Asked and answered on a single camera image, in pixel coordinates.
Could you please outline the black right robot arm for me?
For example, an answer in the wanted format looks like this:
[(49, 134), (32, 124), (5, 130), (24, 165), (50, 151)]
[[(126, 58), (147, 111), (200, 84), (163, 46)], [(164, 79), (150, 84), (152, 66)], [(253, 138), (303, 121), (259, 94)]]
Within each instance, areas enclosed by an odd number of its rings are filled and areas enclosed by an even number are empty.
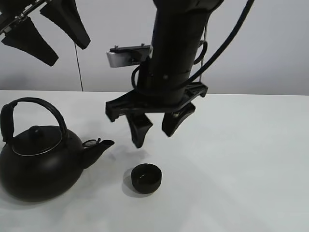
[(126, 116), (131, 138), (142, 147), (152, 122), (148, 113), (163, 113), (163, 132), (172, 136), (194, 111), (192, 101), (204, 97), (201, 82), (187, 83), (201, 36), (219, 0), (156, 0), (157, 11), (150, 45), (114, 47), (108, 53), (112, 68), (136, 65), (132, 78), (137, 88), (106, 103), (110, 121)]

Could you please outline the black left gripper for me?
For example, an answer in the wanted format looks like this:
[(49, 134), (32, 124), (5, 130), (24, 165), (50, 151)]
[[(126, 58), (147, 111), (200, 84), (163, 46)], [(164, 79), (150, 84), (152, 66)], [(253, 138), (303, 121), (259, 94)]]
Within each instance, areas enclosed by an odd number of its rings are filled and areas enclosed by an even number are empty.
[(49, 66), (58, 55), (40, 35), (29, 14), (45, 4), (40, 13), (61, 28), (82, 50), (91, 39), (81, 21), (74, 0), (1, 0), (0, 37), (2, 43), (24, 51)]

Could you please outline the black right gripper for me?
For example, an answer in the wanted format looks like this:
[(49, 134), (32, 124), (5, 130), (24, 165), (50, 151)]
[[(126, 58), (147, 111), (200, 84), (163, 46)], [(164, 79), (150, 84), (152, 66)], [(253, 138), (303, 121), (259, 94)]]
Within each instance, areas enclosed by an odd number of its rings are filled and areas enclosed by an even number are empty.
[(161, 97), (146, 97), (132, 90), (105, 104), (105, 114), (111, 122), (126, 115), (131, 140), (136, 148), (141, 148), (148, 130), (153, 123), (145, 113), (164, 113), (162, 131), (171, 137), (177, 128), (196, 110), (191, 103), (196, 97), (205, 97), (208, 87), (201, 82), (189, 84), (180, 101), (168, 104)]

